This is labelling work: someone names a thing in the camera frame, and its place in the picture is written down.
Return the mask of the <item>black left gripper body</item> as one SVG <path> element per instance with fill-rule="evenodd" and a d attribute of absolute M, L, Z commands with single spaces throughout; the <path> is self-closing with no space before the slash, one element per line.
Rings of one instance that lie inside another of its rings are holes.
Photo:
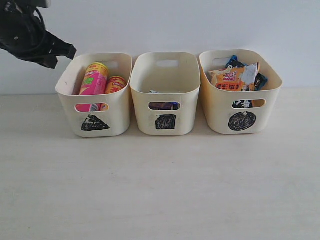
<path fill-rule="evenodd" d="M 53 60 L 52 39 L 39 8 L 50 0 L 2 0 L 0 48 L 20 60 Z"/>

